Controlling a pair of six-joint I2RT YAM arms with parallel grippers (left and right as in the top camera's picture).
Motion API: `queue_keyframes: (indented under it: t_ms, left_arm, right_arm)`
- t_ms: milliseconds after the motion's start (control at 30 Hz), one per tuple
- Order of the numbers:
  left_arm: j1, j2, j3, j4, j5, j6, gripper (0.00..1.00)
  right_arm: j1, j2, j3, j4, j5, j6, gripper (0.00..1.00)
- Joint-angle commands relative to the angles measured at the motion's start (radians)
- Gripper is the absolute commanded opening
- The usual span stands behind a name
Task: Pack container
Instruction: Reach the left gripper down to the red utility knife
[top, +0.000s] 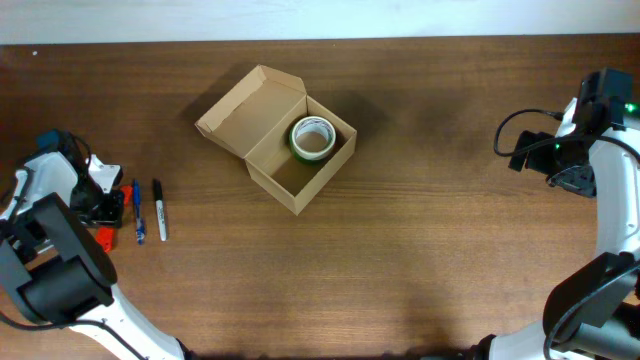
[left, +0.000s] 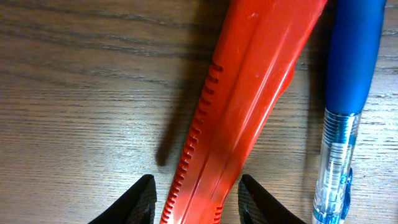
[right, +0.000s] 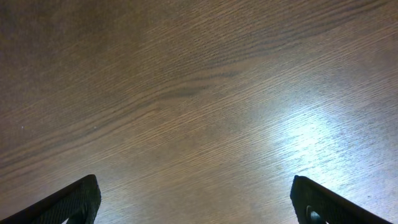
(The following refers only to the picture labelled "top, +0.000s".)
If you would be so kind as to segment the red utility knife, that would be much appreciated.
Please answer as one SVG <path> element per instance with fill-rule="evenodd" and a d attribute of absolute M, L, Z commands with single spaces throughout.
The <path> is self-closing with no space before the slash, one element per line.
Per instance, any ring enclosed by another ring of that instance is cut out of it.
<path fill-rule="evenodd" d="M 133 196 L 133 187 L 131 185 L 124 185 L 120 188 L 120 191 L 124 194 L 123 205 L 127 206 Z M 105 253 L 109 253 L 113 249 L 116 238 L 116 229 L 109 227 L 101 227 L 98 229 L 94 239 L 103 248 Z"/>

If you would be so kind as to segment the blue ballpoint pen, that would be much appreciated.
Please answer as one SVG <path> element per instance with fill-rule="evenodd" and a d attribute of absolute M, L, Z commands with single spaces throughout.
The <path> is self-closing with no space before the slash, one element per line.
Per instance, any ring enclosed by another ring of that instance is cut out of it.
<path fill-rule="evenodd" d="M 141 213 L 140 187 L 136 179 L 132 180 L 132 190 L 134 216 L 136 222 L 136 241 L 139 245 L 143 245 L 146 237 L 146 226 Z"/>

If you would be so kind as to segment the brown cardboard box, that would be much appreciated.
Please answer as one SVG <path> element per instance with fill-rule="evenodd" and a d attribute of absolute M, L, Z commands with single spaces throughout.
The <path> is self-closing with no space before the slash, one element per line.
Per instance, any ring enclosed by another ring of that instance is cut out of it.
<path fill-rule="evenodd" d="M 336 130 L 332 153 L 305 164 L 290 150 L 290 131 L 300 119 L 319 116 Z M 209 140 L 245 161 L 250 177 L 294 214 L 299 214 L 349 160 L 357 131 L 308 95 L 294 75 L 254 67 L 195 123 Z"/>

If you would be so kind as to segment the green tape roll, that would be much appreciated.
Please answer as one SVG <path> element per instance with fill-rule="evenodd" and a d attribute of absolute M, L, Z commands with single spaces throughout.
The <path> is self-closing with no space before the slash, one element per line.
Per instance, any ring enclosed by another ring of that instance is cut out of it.
<path fill-rule="evenodd" d="M 294 157 L 305 164 L 315 164 L 326 159 L 333 151 L 335 139 L 318 132 L 307 132 L 299 136 L 290 133 L 290 150 Z"/>

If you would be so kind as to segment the white masking tape roll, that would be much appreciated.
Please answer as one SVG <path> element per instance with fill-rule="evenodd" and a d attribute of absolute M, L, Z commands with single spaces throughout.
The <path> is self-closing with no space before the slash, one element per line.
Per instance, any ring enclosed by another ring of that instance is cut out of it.
<path fill-rule="evenodd" d="M 294 124 L 290 131 L 290 148 L 301 161 L 319 162 L 333 150 L 336 130 L 325 118 L 308 116 Z"/>

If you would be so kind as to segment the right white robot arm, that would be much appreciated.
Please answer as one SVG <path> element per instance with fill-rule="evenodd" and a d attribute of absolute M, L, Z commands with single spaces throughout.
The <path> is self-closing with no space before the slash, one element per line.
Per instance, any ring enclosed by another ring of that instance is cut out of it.
<path fill-rule="evenodd" d="M 539 172 L 551 187 L 597 202 L 594 258 L 549 294 L 541 320 L 488 335 L 439 359 L 636 359 L 639 308 L 639 105 L 631 74 L 587 75 L 577 97 L 553 113 L 553 134 L 524 131 L 509 167 Z"/>

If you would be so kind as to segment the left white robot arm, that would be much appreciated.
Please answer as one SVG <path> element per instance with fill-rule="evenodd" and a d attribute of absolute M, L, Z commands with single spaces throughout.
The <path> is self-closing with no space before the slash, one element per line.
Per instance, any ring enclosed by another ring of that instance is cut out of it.
<path fill-rule="evenodd" d="M 80 137 L 57 129 L 15 171 L 1 214 L 1 287 L 37 332 L 70 329 L 120 359 L 193 359 L 120 290 L 116 269 L 93 228 L 122 225 L 122 169 L 106 165 Z"/>

